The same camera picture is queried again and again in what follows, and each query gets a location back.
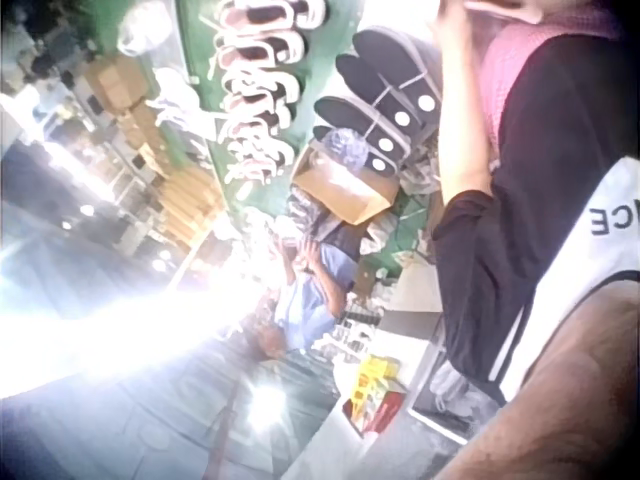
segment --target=cardboard box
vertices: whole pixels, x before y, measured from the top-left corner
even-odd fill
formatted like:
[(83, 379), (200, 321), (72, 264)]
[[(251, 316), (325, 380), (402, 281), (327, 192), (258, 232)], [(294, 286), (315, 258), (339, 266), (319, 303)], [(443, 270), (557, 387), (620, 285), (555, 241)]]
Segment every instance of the cardboard box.
[(149, 84), (138, 62), (125, 55), (92, 62), (85, 78), (104, 108), (117, 115), (138, 103), (149, 91)]
[(379, 380), (367, 395), (363, 408), (356, 409), (350, 399), (342, 405), (342, 413), (360, 435), (382, 433), (402, 408), (406, 396), (406, 389), (395, 380)]
[(139, 149), (146, 143), (159, 154), (167, 151), (167, 143), (156, 126), (156, 120), (155, 111), (144, 102), (140, 102), (121, 115), (118, 124), (133, 148)]
[(315, 140), (300, 155), (291, 181), (352, 225), (391, 207), (400, 188), (396, 177), (384, 178), (368, 168), (347, 170)]

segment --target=black slipper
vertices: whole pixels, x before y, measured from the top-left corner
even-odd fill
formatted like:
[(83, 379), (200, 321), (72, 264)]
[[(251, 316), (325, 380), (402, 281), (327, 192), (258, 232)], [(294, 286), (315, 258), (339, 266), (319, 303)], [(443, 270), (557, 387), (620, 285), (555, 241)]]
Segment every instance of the black slipper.
[[(333, 129), (326, 125), (318, 125), (313, 127), (313, 136), (316, 140), (322, 142), (331, 130)], [(393, 177), (398, 173), (398, 167), (396, 167), (391, 160), (385, 159), (382, 155), (376, 155), (376, 153), (372, 151), (369, 152), (364, 166), (384, 178)]]
[(353, 37), (358, 55), (411, 102), (423, 123), (440, 123), (440, 92), (413, 42), (400, 33), (371, 28)]
[(353, 93), (378, 110), (400, 132), (409, 138), (420, 135), (424, 124), (414, 108), (405, 100), (403, 105), (380, 75), (363, 59), (343, 54), (336, 58), (336, 68)]
[(358, 132), (396, 165), (411, 152), (409, 139), (380, 112), (357, 98), (323, 97), (315, 103), (314, 110), (329, 125)]

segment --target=plastic bag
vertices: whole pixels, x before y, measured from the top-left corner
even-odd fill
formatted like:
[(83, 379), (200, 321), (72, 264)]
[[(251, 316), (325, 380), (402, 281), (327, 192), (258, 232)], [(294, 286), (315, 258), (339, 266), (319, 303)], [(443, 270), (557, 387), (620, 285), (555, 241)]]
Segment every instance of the plastic bag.
[(335, 153), (348, 170), (357, 172), (364, 167), (369, 156), (369, 144), (358, 132), (349, 128), (331, 130), (322, 140), (329, 151)]
[(158, 47), (172, 31), (173, 22), (164, 2), (140, 3), (129, 9), (120, 24), (118, 50), (137, 57)]
[(390, 212), (375, 217), (367, 229), (371, 238), (364, 238), (360, 244), (360, 255), (370, 255), (382, 251), (397, 227), (398, 217)]

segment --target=sleeve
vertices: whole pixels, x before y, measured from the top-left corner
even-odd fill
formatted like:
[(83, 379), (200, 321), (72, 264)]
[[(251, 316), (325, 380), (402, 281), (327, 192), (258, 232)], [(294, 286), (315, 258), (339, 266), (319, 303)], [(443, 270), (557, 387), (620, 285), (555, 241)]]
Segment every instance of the sleeve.
[(500, 201), (469, 191), (451, 200), (433, 235), (447, 353), (458, 371), (478, 381), (487, 380), (534, 288), (515, 281), (512, 234)]
[(305, 344), (298, 348), (310, 349), (316, 340), (320, 340), (325, 333), (335, 328), (336, 321), (337, 319), (331, 315), (325, 304), (316, 307), (309, 320), (302, 326)]
[(351, 290), (358, 264), (333, 245), (323, 243), (320, 248), (322, 264), (327, 268), (335, 282), (345, 290)]

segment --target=hand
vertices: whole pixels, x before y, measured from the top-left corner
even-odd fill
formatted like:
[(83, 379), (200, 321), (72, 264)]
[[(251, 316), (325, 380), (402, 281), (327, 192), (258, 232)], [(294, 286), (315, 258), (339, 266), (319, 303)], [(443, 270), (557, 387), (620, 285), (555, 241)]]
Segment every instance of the hand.
[(300, 254), (307, 260), (309, 268), (315, 270), (322, 265), (322, 257), (320, 255), (320, 244), (309, 237), (305, 237), (302, 242)]
[(434, 32), (443, 50), (472, 41), (465, 0), (441, 0)]
[(284, 244), (279, 236), (272, 235), (271, 244), (269, 246), (274, 253), (277, 253), (281, 257), (284, 256)]

